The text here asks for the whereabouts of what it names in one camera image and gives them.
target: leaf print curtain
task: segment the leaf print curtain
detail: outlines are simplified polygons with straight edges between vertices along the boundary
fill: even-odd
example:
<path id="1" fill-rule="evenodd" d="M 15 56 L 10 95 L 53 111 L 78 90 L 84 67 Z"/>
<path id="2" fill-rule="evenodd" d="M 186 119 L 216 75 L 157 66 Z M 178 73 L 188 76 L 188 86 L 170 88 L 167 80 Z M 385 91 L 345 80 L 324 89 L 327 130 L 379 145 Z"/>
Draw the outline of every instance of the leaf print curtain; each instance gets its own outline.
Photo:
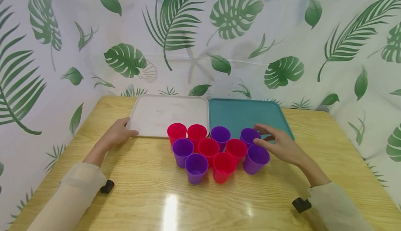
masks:
<path id="1" fill-rule="evenodd" d="M 401 0 L 0 0 L 0 11 L 2 230 L 106 94 L 324 110 L 401 204 Z"/>

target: left hand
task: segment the left hand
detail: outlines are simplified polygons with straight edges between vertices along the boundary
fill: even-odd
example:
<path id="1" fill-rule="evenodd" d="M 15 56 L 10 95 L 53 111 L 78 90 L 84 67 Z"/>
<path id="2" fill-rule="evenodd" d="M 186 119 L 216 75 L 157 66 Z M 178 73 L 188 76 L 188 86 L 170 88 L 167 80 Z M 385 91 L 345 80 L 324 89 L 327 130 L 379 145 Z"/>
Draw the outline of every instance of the left hand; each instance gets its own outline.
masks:
<path id="1" fill-rule="evenodd" d="M 125 128 L 128 121 L 129 117 L 118 119 L 100 138 L 99 142 L 102 142 L 108 146 L 108 149 L 111 149 L 113 146 L 125 141 L 128 137 L 137 136 L 139 134 L 138 131 Z"/>

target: right hand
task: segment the right hand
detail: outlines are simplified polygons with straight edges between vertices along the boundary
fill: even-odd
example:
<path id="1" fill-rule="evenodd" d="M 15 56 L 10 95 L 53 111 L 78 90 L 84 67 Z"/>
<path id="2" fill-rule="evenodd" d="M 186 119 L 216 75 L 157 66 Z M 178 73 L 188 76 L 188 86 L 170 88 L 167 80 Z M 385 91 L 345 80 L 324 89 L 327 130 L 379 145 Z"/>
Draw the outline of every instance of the right hand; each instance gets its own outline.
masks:
<path id="1" fill-rule="evenodd" d="M 262 124 L 255 124 L 254 129 L 259 131 L 260 135 L 270 134 L 270 136 L 265 139 L 254 139 L 253 143 L 264 147 L 280 160 L 299 166 L 309 158 L 285 131 Z"/>

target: seashell print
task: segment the seashell print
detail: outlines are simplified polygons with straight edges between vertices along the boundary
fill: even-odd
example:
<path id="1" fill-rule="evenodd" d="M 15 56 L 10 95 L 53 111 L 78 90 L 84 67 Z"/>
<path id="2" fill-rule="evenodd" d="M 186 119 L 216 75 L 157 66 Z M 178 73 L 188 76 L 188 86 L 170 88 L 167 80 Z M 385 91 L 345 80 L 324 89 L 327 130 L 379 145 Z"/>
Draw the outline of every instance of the seashell print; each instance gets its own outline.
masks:
<path id="1" fill-rule="evenodd" d="M 152 83 L 157 78 L 157 70 L 153 63 L 151 63 L 147 60 L 146 60 L 146 62 L 147 62 L 146 67 L 143 69 L 140 69 L 138 76 L 139 76 L 139 78 L 141 78 L 141 79 L 143 78 L 147 82 Z"/>

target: sleeve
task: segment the sleeve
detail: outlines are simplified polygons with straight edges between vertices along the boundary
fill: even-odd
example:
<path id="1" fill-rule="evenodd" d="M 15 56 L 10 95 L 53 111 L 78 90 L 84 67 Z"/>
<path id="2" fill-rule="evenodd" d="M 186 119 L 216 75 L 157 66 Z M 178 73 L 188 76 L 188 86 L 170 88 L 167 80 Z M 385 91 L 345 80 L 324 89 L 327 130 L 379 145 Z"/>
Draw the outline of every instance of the sleeve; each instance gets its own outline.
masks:
<path id="1" fill-rule="evenodd" d="M 27 230 L 74 230 L 106 181 L 100 167 L 88 163 L 75 164 Z"/>
<path id="2" fill-rule="evenodd" d="M 309 202 L 328 231 L 373 231 L 343 188 L 331 182 L 309 189 Z"/>

